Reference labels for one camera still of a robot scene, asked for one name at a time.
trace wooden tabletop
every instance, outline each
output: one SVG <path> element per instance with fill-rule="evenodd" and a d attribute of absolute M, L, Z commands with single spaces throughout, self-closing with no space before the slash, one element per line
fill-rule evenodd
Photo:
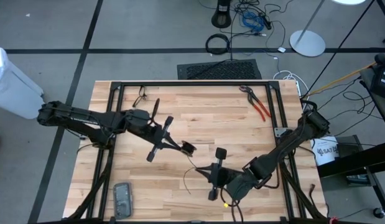
<path fill-rule="evenodd" d="M 296 127 L 302 113 L 296 85 L 290 80 L 279 82 L 287 123 L 289 127 Z M 95 83 L 89 110 L 105 112 L 110 84 L 110 81 Z M 251 88 L 268 108 L 265 88 Z M 126 87 L 122 110 L 131 109 L 138 91 L 137 86 Z M 191 161 L 198 167 L 209 166 L 216 161 L 217 147 L 228 150 L 223 166 L 238 170 L 252 158 L 266 154 L 275 147 L 271 120 L 267 117 L 266 122 L 262 121 L 238 86 L 147 86 L 146 94 L 147 100 L 141 101 L 137 108 L 151 112 L 155 100 L 160 98 L 155 120 L 163 124 L 167 116 L 174 117 L 169 132 L 177 143 L 185 140 L 197 148 Z M 280 121 L 275 93 L 272 96 L 276 116 Z M 89 143 L 82 141 L 81 146 Z M 306 142 L 304 146 L 309 148 L 310 144 Z M 113 185 L 130 182 L 134 209 L 129 220 L 232 221 L 231 209 L 225 208 L 220 199 L 214 202 L 207 199 L 211 184 L 193 170 L 185 176 L 185 185 L 190 191 L 188 193 L 183 176 L 192 165 L 185 155 L 163 149 L 150 163 L 146 157 L 151 149 L 150 143 L 130 133 L 117 136 L 105 220 L 114 215 Z M 90 191 L 97 153 L 97 148 L 93 147 L 86 147 L 78 153 L 64 217 L 71 215 Z M 326 215 L 325 199 L 313 155 L 298 149 L 295 160 L 301 188 L 308 195 L 310 184 L 316 185 L 313 199 L 322 214 Z M 276 176 L 276 173 L 272 174 L 269 185 L 276 185 Z M 290 191 L 294 213 L 298 217 L 295 194 L 291 188 Z M 96 198 L 95 217 L 100 196 L 101 192 Z M 279 221 L 279 217 L 287 217 L 282 184 L 278 189 L 251 190 L 242 199 L 240 206 L 245 221 Z"/>

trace phone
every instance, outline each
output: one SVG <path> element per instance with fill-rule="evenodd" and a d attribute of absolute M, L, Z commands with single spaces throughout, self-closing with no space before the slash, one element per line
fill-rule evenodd
<path fill-rule="evenodd" d="M 115 219 L 121 220 L 132 215 L 131 183 L 118 183 L 113 187 Z"/>

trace white round base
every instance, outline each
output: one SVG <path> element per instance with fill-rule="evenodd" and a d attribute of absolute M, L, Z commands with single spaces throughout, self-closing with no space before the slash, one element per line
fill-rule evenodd
<path fill-rule="evenodd" d="M 294 32 L 290 37 L 290 46 L 299 54 L 308 56 L 308 57 L 316 57 L 321 55 L 325 51 L 325 41 L 321 36 L 312 32 L 305 31 L 303 37 L 297 43 L 297 40 L 302 33 L 302 30 Z"/>

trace white bucket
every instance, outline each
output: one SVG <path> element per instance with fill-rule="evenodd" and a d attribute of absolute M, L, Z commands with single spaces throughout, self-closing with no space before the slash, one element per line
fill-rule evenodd
<path fill-rule="evenodd" d="M 26 119 L 34 119 L 44 104 L 43 91 L 30 78 L 8 61 L 0 48 L 0 108 Z"/>

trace red-handled pliers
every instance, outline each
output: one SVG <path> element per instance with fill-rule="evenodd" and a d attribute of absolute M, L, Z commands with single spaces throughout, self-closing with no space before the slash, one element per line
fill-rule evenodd
<path fill-rule="evenodd" d="M 256 100 L 256 102 L 259 103 L 259 105 L 260 105 L 261 108 L 264 110 L 264 112 L 268 115 L 268 117 L 271 117 L 271 114 L 268 112 L 268 110 L 266 109 L 266 107 L 264 107 L 264 105 L 261 103 L 261 101 L 259 100 L 259 98 L 257 98 L 257 96 L 254 94 L 253 90 L 252 90 L 250 87 L 248 87 L 248 86 L 246 86 L 246 85 L 241 85 L 241 86 L 239 87 L 239 90 L 241 90 L 241 91 L 244 92 L 244 93 L 248 93 L 248 101 L 249 101 L 249 103 L 250 103 L 252 106 L 254 106 L 254 108 L 260 113 L 261 118 L 262 118 L 263 121 L 266 121 L 266 118 L 264 117 L 264 114 L 261 112 L 260 108 L 259 108 L 257 105 L 255 105 L 255 104 L 253 103 L 253 99 Z"/>

